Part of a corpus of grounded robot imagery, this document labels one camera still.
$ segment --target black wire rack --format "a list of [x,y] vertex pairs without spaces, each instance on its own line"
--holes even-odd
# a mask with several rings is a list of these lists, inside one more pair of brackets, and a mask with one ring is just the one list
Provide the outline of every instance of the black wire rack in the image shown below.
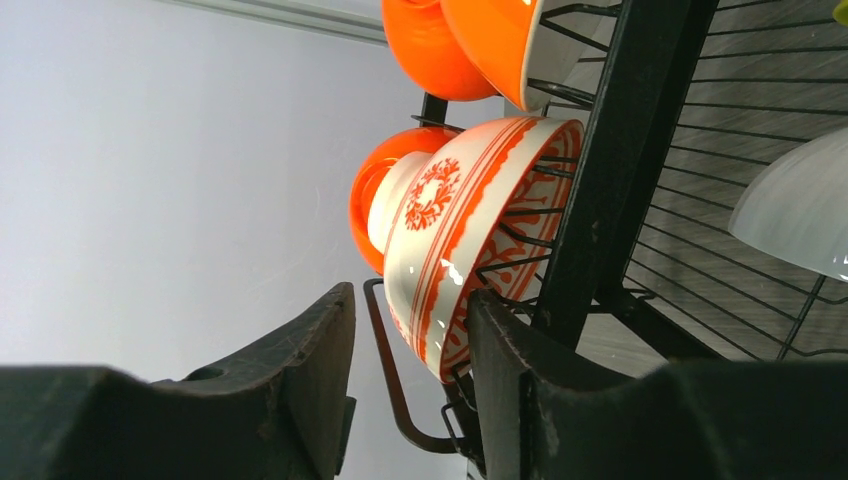
[[[538,294],[501,298],[506,306],[570,349],[588,315],[611,314],[667,359],[848,359],[848,284],[727,232],[736,201],[767,165],[848,126],[848,28],[833,21],[833,6],[625,1],[544,15],[544,27],[588,45],[581,63],[601,75],[596,92],[528,81],[554,98],[543,115],[591,114],[568,202],[544,212],[560,217],[556,238],[522,239],[549,251],[533,259],[544,263]],[[614,19],[610,44],[561,31],[556,15],[565,14]],[[461,131],[445,123],[446,110],[447,102],[427,95],[413,118]],[[379,283],[366,285],[366,297],[401,432],[427,451],[462,453],[485,475],[470,375],[445,386],[450,438],[422,436],[409,421],[377,306]]]
[[628,285],[727,358],[848,358],[848,284],[727,232],[767,165],[848,126],[848,29],[834,5],[718,8],[627,269]]

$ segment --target orange bowl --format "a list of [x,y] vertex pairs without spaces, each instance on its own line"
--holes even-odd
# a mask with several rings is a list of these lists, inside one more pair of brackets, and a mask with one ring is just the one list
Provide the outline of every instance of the orange bowl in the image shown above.
[[439,0],[383,0],[383,29],[400,67],[426,92],[450,101],[497,93],[456,42]]
[[[542,12],[572,3],[607,6],[610,0],[441,0],[445,19],[465,54],[525,112],[550,100],[550,94],[527,88],[527,79],[564,82],[586,49],[585,44],[539,25]],[[567,14],[551,20],[591,38],[600,17]]]
[[348,219],[356,248],[378,274],[383,275],[383,254],[368,239],[368,215],[377,187],[399,158],[412,152],[436,153],[457,135],[442,127],[420,127],[398,133],[374,149],[356,174]]

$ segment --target white bowl with orange pattern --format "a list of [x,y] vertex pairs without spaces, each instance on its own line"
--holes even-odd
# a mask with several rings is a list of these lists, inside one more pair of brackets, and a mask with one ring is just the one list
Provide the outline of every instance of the white bowl with orange pattern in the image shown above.
[[527,295],[541,262],[522,261],[550,252],[519,238],[551,241],[561,213],[537,211],[564,208],[571,188],[571,179],[533,167],[545,162],[573,172],[576,162],[540,157],[576,159],[582,139],[577,120],[497,119],[435,154],[398,159],[378,187],[368,238],[384,256],[389,309],[403,339],[442,382],[469,368],[464,320],[471,291],[485,286],[517,301]]

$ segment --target gray wall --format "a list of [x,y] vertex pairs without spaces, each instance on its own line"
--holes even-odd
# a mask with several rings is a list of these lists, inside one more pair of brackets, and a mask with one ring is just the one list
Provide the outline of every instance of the gray wall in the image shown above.
[[[180,378],[362,282],[349,186],[421,98],[380,47],[150,0],[0,0],[0,363]],[[343,478],[464,478],[395,430],[358,300]],[[436,381],[391,338],[443,434]]]

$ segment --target ceramic bowl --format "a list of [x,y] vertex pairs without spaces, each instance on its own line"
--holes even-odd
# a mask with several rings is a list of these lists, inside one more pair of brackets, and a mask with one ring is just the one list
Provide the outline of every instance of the ceramic bowl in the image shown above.
[[439,0],[383,0],[383,29],[403,71],[426,92],[451,101],[497,93],[456,42]]
[[[368,237],[384,254],[392,318],[442,382],[453,381],[452,367],[469,358],[463,322],[471,290],[485,285],[509,299],[527,292],[539,262],[521,260],[547,251],[507,230],[553,238],[560,214],[514,213],[564,207],[571,180],[532,167],[543,154],[577,158],[582,137],[576,120],[494,120],[463,132],[435,154],[404,156],[377,189]],[[546,165],[573,171],[576,162]],[[499,265],[484,276],[485,283],[476,275]]]
[[[573,3],[606,7],[610,0],[442,0],[451,31],[471,62],[503,96],[525,112],[545,106],[550,95],[527,87],[535,78],[562,83],[586,45],[539,25],[542,12]],[[597,15],[568,14],[554,23],[592,37]]]
[[441,127],[400,132],[374,149],[356,174],[348,204],[348,220],[356,248],[378,274],[383,274],[383,253],[368,239],[368,215],[377,187],[399,158],[410,152],[433,154],[456,136],[456,132]]
[[769,165],[730,218],[733,236],[781,260],[848,282],[848,129]]

